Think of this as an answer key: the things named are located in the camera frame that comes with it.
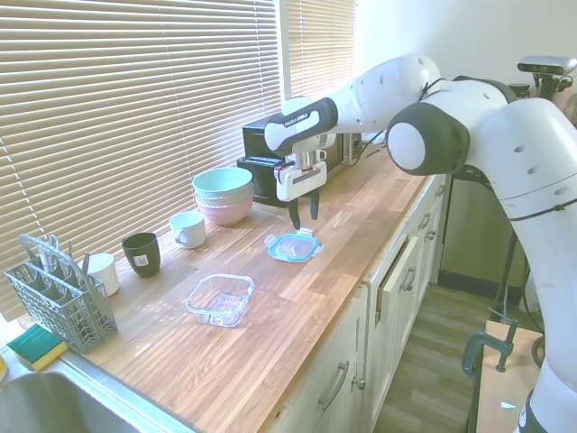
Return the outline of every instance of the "cabinet handle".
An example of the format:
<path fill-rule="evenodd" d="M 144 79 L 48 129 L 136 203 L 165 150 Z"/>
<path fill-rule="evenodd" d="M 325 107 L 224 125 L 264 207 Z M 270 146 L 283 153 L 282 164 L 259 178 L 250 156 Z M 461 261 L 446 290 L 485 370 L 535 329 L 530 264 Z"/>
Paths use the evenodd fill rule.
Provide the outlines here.
<path fill-rule="evenodd" d="M 407 269 L 407 275 L 405 275 L 405 280 L 399 286 L 398 291 L 412 291 L 413 290 L 413 281 L 415 280 L 415 275 L 417 274 L 417 268 L 415 266 L 411 266 Z"/>
<path fill-rule="evenodd" d="M 418 229 L 420 230 L 421 228 L 425 228 L 426 225 L 429 224 L 430 220 L 431 220 L 431 213 L 427 212 L 425 216 L 423 216 L 423 221 L 421 221 L 421 224 L 418 225 Z"/>
<path fill-rule="evenodd" d="M 341 388 L 343 388 L 344 379 L 346 379 L 346 374 L 349 373 L 349 365 L 351 363 L 347 361 L 346 363 L 339 363 L 339 371 L 341 372 L 341 378 L 339 379 L 339 383 L 336 384 L 336 388 L 325 398 L 321 397 L 318 399 L 318 404 L 321 405 L 322 410 L 327 410 L 328 407 L 331 405 L 333 400 L 336 398 L 336 394 L 339 393 Z"/>
<path fill-rule="evenodd" d="M 357 379 L 357 376 L 354 376 L 353 385 L 357 386 L 357 390 L 362 391 L 364 390 L 364 387 L 367 386 L 367 382 L 364 379 L 362 379 L 362 377 Z"/>

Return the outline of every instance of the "green sponge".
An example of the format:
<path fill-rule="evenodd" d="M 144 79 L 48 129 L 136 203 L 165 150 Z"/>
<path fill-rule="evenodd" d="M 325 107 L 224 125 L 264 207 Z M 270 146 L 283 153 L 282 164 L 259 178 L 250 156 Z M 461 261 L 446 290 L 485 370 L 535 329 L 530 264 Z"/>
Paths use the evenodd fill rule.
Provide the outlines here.
<path fill-rule="evenodd" d="M 50 364 L 68 349 L 59 337 L 39 325 L 33 325 L 7 345 L 36 371 Z"/>

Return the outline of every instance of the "sink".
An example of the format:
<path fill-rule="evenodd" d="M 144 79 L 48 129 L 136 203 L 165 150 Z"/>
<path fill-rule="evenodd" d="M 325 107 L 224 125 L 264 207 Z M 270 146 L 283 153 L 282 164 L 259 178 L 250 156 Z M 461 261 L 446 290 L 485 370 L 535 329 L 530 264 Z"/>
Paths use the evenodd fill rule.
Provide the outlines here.
<path fill-rule="evenodd" d="M 197 433 L 175 415 L 68 350 L 42 372 L 7 347 L 0 382 L 0 433 Z"/>
<path fill-rule="evenodd" d="M 56 372 L 27 374 L 0 392 L 0 431 L 138 432 Z"/>

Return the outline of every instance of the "dish drying rack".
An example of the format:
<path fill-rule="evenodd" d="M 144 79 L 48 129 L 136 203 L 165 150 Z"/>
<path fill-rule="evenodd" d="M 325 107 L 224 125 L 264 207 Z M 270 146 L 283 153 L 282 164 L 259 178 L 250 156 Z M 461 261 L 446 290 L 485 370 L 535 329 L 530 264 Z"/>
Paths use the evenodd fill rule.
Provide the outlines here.
<path fill-rule="evenodd" d="M 20 235 L 30 260 L 5 271 L 28 313 L 81 354 L 118 332 L 104 283 L 83 272 L 69 255 L 30 235 Z"/>

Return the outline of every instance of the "pink bowl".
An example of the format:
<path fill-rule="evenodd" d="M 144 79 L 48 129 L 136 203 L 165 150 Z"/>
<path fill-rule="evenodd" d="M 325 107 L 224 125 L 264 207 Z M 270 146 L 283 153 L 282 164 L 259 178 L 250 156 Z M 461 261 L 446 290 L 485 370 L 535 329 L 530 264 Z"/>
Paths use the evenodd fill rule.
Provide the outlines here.
<path fill-rule="evenodd" d="M 230 206 L 202 206 L 200 204 L 197 206 L 206 219 L 210 219 L 220 226 L 229 226 L 239 222 L 249 214 L 252 207 L 252 197 Z"/>

